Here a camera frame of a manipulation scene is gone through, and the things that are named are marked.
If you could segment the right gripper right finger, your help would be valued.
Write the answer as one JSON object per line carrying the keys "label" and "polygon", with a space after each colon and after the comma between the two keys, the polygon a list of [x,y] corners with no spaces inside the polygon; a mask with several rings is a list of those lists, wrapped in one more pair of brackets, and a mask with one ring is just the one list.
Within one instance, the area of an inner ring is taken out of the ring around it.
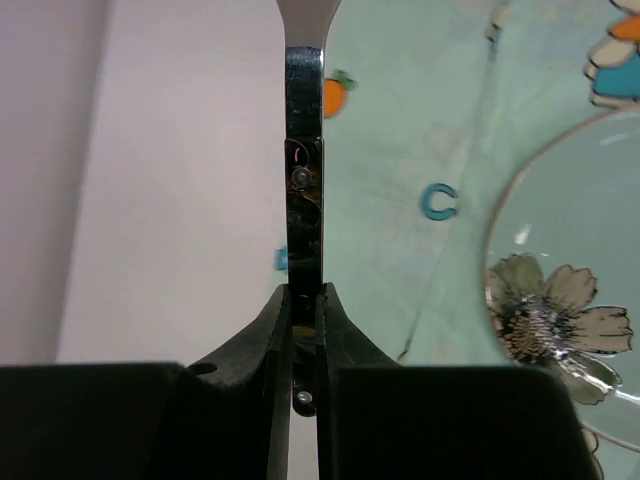
{"label": "right gripper right finger", "polygon": [[402,367],[348,318],[336,289],[316,301],[323,479],[597,479],[565,388],[543,370]]}

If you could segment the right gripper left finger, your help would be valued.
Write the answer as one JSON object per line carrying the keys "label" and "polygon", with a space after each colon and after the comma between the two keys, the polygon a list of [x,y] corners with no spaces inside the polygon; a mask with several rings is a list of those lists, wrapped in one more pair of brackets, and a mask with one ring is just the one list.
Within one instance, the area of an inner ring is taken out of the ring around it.
{"label": "right gripper left finger", "polygon": [[1,371],[5,479],[283,479],[290,295],[190,366],[106,363]]}

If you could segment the pale green glass plate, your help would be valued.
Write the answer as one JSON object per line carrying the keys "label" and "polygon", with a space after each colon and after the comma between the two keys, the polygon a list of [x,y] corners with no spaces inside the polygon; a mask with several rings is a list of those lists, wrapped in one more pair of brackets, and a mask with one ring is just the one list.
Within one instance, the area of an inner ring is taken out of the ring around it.
{"label": "pale green glass plate", "polygon": [[514,363],[567,388],[582,423],[639,447],[639,112],[595,116],[510,181],[485,244],[484,295]]}

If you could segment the green cartoon print cloth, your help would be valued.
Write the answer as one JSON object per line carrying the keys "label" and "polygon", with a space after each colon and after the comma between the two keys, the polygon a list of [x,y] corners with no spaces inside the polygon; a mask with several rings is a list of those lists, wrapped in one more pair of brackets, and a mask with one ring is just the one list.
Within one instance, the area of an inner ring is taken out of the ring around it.
{"label": "green cartoon print cloth", "polygon": [[638,98],[638,3],[345,1],[325,65],[326,280],[389,356],[501,363],[493,207],[549,140]]}

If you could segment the silver fork dark handle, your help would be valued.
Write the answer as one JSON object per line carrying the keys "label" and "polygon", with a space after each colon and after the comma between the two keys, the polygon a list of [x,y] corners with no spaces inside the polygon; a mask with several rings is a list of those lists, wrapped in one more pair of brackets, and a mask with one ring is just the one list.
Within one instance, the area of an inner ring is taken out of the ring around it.
{"label": "silver fork dark handle", "polygon": [[317,409],[316,300],[323,285],[325,48],[338,1],[279,1],[284,27],[287,279],[292,300],[292,406]]}

